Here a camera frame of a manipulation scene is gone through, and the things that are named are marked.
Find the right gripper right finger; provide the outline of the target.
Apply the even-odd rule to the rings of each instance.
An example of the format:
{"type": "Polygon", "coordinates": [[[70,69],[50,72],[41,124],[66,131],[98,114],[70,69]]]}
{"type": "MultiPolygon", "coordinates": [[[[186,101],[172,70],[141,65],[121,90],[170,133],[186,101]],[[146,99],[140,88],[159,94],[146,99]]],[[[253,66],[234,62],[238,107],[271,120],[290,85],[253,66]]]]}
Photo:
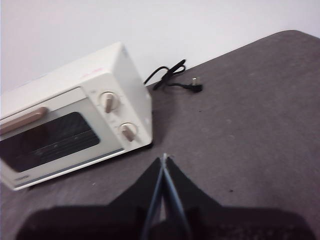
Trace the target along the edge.
{"type": "Polygon", "coordinates": [[[279,208],[225,206],[202,191],[175,164],[163,162],[165,180],[194,240],[314,240],[299,214],[279,208]]]}

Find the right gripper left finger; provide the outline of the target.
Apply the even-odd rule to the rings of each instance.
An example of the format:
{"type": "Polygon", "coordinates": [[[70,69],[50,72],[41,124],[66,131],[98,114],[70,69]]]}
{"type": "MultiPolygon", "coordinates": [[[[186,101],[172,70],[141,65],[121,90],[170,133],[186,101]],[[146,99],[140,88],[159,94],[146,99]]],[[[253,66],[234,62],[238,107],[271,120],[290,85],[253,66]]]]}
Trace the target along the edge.
{"type": "Polygon", "coordinates": [[[69,205],[31,214],[18,240],[137,240],[152,203],[161,170],[153,163],[127,190],[106,205],[69,205]]]}

